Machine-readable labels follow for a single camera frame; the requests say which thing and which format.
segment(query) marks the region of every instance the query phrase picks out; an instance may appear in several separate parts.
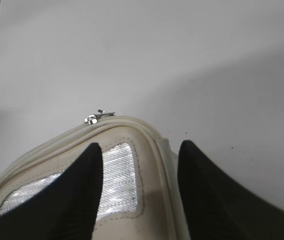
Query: white bag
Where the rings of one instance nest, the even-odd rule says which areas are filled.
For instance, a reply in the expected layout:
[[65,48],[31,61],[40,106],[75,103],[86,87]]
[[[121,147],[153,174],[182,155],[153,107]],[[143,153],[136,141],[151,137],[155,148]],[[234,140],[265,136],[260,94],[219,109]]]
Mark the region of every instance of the white bag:
[[94,142],[103,152],[104,181],[92,239],[190,239],[169,141],[139,119],[101,110],[2,173],[0,215],[53,182]]

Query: zipper pull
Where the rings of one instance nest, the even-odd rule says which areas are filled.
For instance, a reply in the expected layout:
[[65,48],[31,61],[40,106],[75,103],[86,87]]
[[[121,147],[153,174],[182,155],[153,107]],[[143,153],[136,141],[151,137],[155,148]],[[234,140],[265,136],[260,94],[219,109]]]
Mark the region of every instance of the zipper pull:
[[107,112],[107,111],[103,111],[101,109],[99,109],[97,111],[99,112],[98,114],[92,114],[92,115],[86,117],[84,122],[89,124],[89,125],[92,125],[92,124],[96,124],[98,122],[98,120],[100,120],[101,118],[114,116],[116,114],[115,112]]

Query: white floor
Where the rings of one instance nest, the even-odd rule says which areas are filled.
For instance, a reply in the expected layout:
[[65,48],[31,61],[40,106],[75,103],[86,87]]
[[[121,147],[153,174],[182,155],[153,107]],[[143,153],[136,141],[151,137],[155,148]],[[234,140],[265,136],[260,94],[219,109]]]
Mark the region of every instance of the white floor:
[[97,109],[284,209],[284,0],[2,1],[0,173]]

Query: black object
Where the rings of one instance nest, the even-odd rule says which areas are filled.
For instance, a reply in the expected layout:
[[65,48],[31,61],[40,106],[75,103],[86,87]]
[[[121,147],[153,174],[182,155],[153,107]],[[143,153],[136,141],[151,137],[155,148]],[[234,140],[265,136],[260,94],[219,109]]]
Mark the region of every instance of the black object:
[[93,143],[52,184],[0,216],[0,240],[90,240],[102,184],[102,152]]
[[284,211],[235,182],[191,141],[179,151],[178,184],[192,240],[284,240]]

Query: reflective silver fabric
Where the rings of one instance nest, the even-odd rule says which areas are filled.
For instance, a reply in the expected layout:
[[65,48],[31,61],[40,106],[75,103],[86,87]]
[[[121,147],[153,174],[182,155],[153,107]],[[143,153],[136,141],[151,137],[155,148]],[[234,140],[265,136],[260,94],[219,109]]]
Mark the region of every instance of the reflective silver fabric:
[[[2,203],[0,215],[32,198],[63,172],[30,182],[13,191]],[[133,152],[121,143],[103,152],[103,190],[97,221],[113,213],[131,212],[138,208],[138,194]]]
[[0,207],[0,216],[16,208],[20,204],[26,202],[55,179],[57,179],[62,172],[38,179],[36,181],[30,182],[24,186],[19,187],[17,190],[13,191],[2,203]]
[[96,220],[113,213],[134,213],[137,208],[133,152],[122,143],[103,153],[103,190]]

